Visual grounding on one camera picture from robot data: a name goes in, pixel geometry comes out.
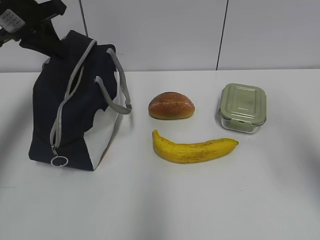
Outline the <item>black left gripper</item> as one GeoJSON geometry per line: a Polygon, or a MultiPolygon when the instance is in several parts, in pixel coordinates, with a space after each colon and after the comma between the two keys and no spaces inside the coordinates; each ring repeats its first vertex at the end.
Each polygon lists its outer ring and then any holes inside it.
{"type": "Polygon", "coordinates": [[[61,0],[2,0],[0,2],[0,44],[14,40],[25,49],[46,56],[67,56],[52,19],[64,15],[67,6],[61,0]]]}

